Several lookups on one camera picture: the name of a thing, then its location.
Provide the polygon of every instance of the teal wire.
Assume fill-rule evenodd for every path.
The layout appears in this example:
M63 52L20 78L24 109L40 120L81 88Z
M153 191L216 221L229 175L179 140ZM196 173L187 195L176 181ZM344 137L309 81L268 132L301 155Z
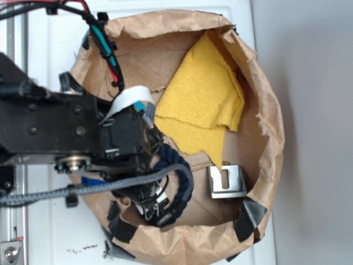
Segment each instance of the teal wire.
M92 30L94 31L94 33L97 35L100 43L103 45L103 48L105 49L105 52L107 54L111 54L111 49L109 48L108 44L106 43L102 33L99 31L99 29L95 26L95 25L92 25L90 26L92 28ZM114 58L111 56L109 58L110 62L112 63L113 66L116 66L116 62L114 60Z

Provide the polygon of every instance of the screw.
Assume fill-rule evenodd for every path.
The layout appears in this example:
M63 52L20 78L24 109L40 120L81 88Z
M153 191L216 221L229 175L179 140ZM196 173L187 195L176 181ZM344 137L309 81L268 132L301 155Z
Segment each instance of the screw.
M5 258L11 263L13 262L18 256L18 251L14 247L9 247L5 250Z
M29 126L28 132L32 135L36 135L38 133L38 128L36 126Z
M75 112L77 115L80 115L81 112L82 112L82 107L80 105L76 105L74 108L73 108L73 112Z
M141 144L136 144L135 149L136 149L136 152L141 152L143 149L143 146Z
M5 183L5 188L9 189L12 187L12 183L10 181Z
M86 129L84 127L77 127L76 128L76 134L78 136L84 136L86 134Z
M29 103L27 107L29 110L36 110L38 106L35 103Z

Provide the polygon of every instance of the metal bracket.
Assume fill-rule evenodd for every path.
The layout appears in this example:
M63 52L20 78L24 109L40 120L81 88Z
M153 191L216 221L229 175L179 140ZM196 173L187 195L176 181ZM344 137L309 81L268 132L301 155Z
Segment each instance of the metal bracket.
M22 265L24 264L24 251L22 241L0 243L1 265Z
M217 167L208 168L212 199L227 199L245 197L247 189L244 174L240 165L222 166L223 171L228 172L228 188L222 187L222 174Z

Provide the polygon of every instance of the white wall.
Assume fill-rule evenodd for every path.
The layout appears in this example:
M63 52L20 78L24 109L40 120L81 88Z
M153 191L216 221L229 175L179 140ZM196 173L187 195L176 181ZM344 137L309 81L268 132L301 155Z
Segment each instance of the white wall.
M353 264L353 1L252 0L284 114L278 265Z

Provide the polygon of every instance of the white surface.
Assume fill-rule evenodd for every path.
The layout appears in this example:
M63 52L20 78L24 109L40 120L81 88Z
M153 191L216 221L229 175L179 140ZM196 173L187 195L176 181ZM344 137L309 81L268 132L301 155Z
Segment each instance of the white surface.
M252 18L248 0L237 1L88 1L91 11L106 11L111 19L165 8L182 8L222 13L237 23L239 35L254 47ZM48 17L38 11L29 15L29 76L38 83L59 89L58 74L68 71L75 62L75 54L88 27L76 15L62 13ZM69 183L67 176L56 175L51 167L29 167L29 192L61 188ZM100 225L81 201L77 208L66 209L64 199L39 202L29 206L29 264L74 265L136 264L107 258L105 237ZM95 246L84 250L86 246ZM220 261L217 265L228 264ZM231 264L275 265L272 221L266 236L255 247L241 253Z
M277 263L352 264L353 1L253 0L253 11L286 130Z
M22 70L26 68L24 59L26 38L23 31L25 21L25 15L0 21L0 52L5 53Z

